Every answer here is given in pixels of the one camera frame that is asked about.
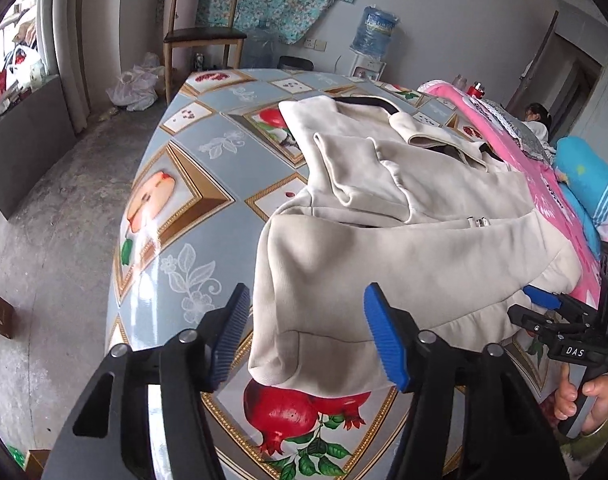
human hand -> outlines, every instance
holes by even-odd
[[[562,365],[562,376],[559,387],[554,393],[554,416],[559,420],[566,420],[577,411],[577,388],[568,380],[570,367],[567,363]],[[590,433],[601,426],[608,418],[608,375],[602,375],[583,385],[584,395],[597,397],[595,404],[584,421],[581,431]]]

chair leg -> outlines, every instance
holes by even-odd
[[[242,62],[242,49],[244,48],[244,40],[237,40],[237,46],[235,48],[235,59],[233,60],[233,68],[239,68],[239,64]]]
[[[230,45],[224,45],[224,64],[222,65],[222,69],[226,70],[228,68],[228,53],[230,52]]]
[[[164,43],[164,81],[166,85],[166,105],[171,104],[173,92],[173,45]]]

wooden chair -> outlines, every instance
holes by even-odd
[[[175,9],[177,0],[171,1],[171,15],[168,34],[164,38],[164,66],[166,83],[166,103],[171,102],[171,85],[173,80],[173,49],[178,46],[224,45],[224,68],[228,64],[230,45],[236,45],[233,68],[239,68],[242,59],[242,48],[246,35],[233,28],[237,0],[232,0],[228,16],[228,27],[191,27],[175,30]]]

water bottle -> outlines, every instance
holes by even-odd
[[[393,29],[399,19],[390,12],[366,7],[361,17],[351,50],[381,61],[386,55]]]
[[[241,68],[273,68],[275,66],[275,35],[266,20],[247,31],[242,50]]]

black chair seat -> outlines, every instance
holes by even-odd
[[[213,41],[213,40],[245,40],[247,36],[241,30],[228,27],[191,27],[178,28],[169,32],[164,43],[176,41]]]

